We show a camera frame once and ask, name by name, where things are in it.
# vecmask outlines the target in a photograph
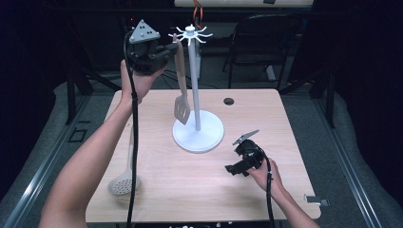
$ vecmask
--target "spatula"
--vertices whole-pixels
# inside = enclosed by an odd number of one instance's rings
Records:
[[[182,95],[175,99],[174,115],[178,121],[182,124],[186,124],[190,116],[190,105],[187,101],[187,88],[186,77],[184,74],[184,57],[183,46],[180,40],[177,39],[177,35],[173,35],[173,42],[178,43],[178,50],[175,55],[175,67],[177,69],[178,84],[181,89]]]
[[[123,195],[126,193],[131,192],[131,183],[132,183],[132,171],[131,171],[131,163],[133,158],[133,133],[131,133],[130,137],[130,146],[128,149],[128,156],[127,156],[127,167],[123,174],[119,175],[119,177],[112,180],[107,189],[113,195]],[[136,178],[136,188],[140,184],[139,177]]]

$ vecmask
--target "wooden table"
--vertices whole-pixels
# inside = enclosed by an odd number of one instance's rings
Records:
[[[193,107],[192,93],[189,94]],[[232,176],[224,166],[240,161],[232,143],[242,134],[259,129],[251,140],[273,158],[283,183],[307,214],[317,219],[319,208],[307,203],[304,194],[314,190],[300,156],[283,104],[274,89],[201,89],[200,107],[217,115],[224,125],[221,143],[204,154],[181,149],[172,137],[175,98],[179,90],[151,90],[139,106],[140,145],[133,221],[247,221],[268,219],[265,193],[251,177]],[[116,107],[118,91],[107,115]],[[224,103],[225,98],[234,104]],[[87,211],[88,222],[126,221],[129,194],[116,197],[107,190],[122,174],[127,161],[128,121],[112,161]],[[285,216],[273,202],[275,219]]]

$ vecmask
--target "slotted ladle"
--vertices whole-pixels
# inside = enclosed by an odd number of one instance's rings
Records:
[[[127,156],[127,167],[123,174],[112,180],[107,186],[107,189],[113,195],[119,196],[131,192],[131,183],[132,183],[131,163],[133,159],[133,147],[134,147],[133,142],[134,142],[133,131],[131,131],[130,146],[128,149],[128,156]],[[139,177],[136,177],[136,188],[139,186],[139,184],[140,179]]]

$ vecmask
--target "person's arm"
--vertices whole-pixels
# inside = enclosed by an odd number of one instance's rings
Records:
[[[164,68],[151,76],[133,77],[138,103],[163,71]],[[132,111],[125,61],[121,62],[121,74],[122,99],[107,120],[63,167],[42,210],[40,227],[86,227],[86,207],[109,165]]]
[[[284,188],[281,181],[281,176],[278,172],[276,162],[269,159],[270,166],[272,168],[272,183],[271,183],[271,195],[273,200],[278,204],[279,208],[287,217],[294,228],[315,228],[319,227],[296,203],[293,197]],[[255,179],[256,183],[261,189],[266,191],[267,186],[267,161],[263,160],[263,163],[259,169],[251,168],[248,173]]]

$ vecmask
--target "left hand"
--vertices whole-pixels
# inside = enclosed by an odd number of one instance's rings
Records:
[[[157,70],[155,73],[147,76],[140,76],[139,73],[133,70],[133,82],[136,88],[138,104],[143,100],[143,97],[148,93],[155,79],[160,76],[166,69],[166,66]],[[122,75],[122,99],[121,103],[130,102],[131,103],[131,86],[130,80],[128,78],[128,72],[125,65],[125,60],[121,61],[121,75]]]

